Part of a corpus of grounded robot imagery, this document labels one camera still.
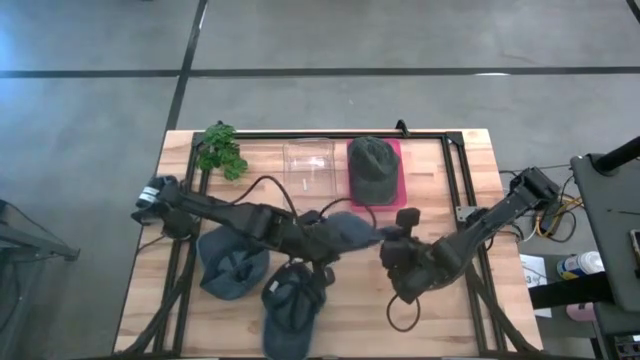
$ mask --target baseball cap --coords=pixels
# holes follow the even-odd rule
[[[311,346],[315,318],[326,301],[325,286],[303,263],[282,265],[262,290],[267,310],[262,334],[265,356],[302,360]]]
[[[353,200],[362,205],[388,205],[398,188],[398,155],[384,140],[355,138],[347,147],[349,187]]]
[[[328,239],[332,241],[332,248],[338,253],[364,249],[379,243],[384,238],[361,217],[347,211],[331,214],[324,221],[340,233],[338,239]]]
[[[200,236],[196,249],[204,267],[200,287],[223,300],[248,293],[269,269],[269,251],[226,226]]]

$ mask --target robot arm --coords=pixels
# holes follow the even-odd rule
[[[131,216],[144,225],[145,219],[160,218],[163,233],[185,239],[197,233],[195,217],[227,226],[250,239],[255,246],[267,248],[311,262],[316,268],[339,259],[330,244],[340,236],[319,217],[303,215],[265,204],[233,204],[211,196],[185,191],[175,177],[154,178],[136,202],[138,211]]]
[[[502,227],[529,210],[539,210],[558,197],[558,185],[539,169],[530,168],[515,177],[507,197],[490,209],[479,209],[467,218],[466,228],[425,244],[411,237],[420,216],[417,209],[398,212],[398,228],[387,231],[380,249],[383,266],[403,301],[412,303],[420,294],[452,284],[465,271],[478,246]]]

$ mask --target green plant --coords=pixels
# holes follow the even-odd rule
[[[227,180],[235,180],[247,171],[247,161],[240,157],[240,145],[234,141],[235,132],[233,126],[221,121],[209,126],[198,156],[201,170],[221,168]]]

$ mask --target green cap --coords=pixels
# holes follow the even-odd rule
[[[398,155],[384,140],[366,136],[347,148],[351,197],[362,205],[389,205],[398,189]]]

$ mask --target gray cap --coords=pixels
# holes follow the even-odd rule
[[[361,205],[389,205],[396,199],[398,164],[393,147],[384,140],[366,136],[347,148],[351,197]]]
[[[269,269],[268,250],[225,226],[200,236],[196,249],[204,267],[200,287],[223,300],[248,293]]]

